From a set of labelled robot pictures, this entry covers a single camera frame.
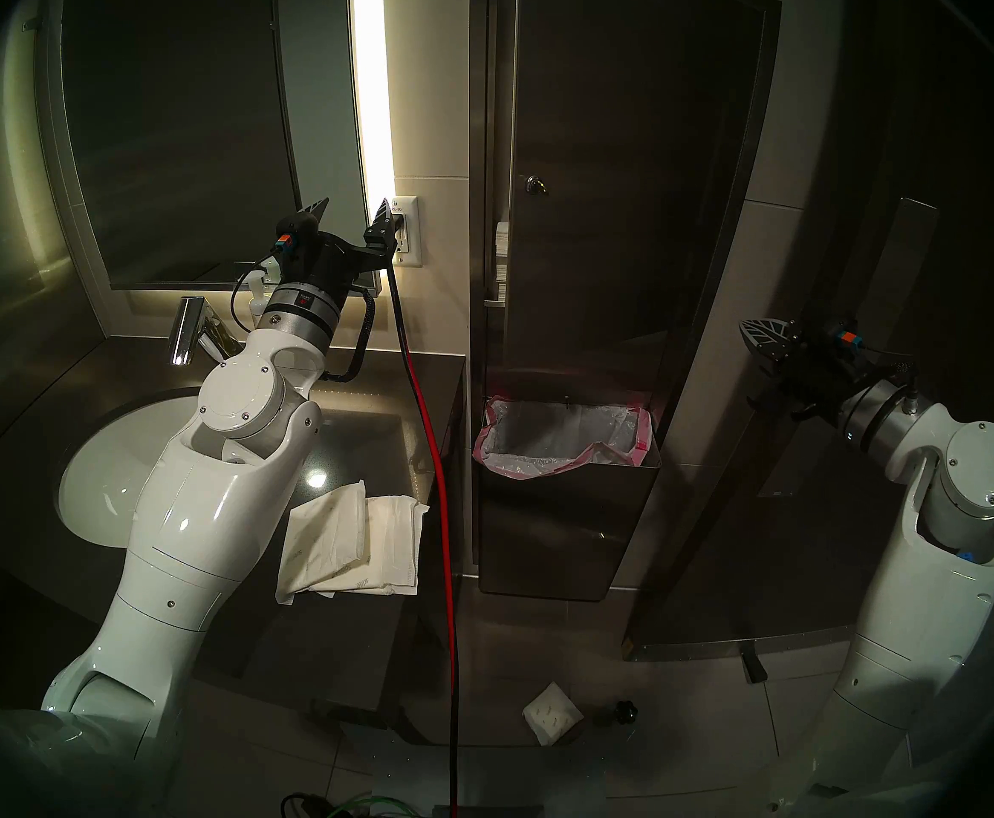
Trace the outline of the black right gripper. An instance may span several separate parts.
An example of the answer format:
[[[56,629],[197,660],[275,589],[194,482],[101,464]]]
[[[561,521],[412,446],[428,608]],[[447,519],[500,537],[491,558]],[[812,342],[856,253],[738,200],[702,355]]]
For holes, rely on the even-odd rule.
[[[799,403],[795,421],[840,421],[859,380],[859,354],[852,345],[836,337],[801,337],[796,321],[773,317],[742,320],[739,331],[781,392]]]

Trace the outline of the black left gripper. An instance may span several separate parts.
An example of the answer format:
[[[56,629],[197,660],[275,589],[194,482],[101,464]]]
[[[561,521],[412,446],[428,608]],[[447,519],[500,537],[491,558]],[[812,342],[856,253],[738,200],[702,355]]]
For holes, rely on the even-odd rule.
[[[296,222],[321,222],[329,197],[296,214]],[[364,231],[365,247],[349,244],[334,234],[280,234],[280,289],[305,285],[331,302],[345,302],[360,274],[391,266],[396,250],[396,219],[388,199],[383,199]]]

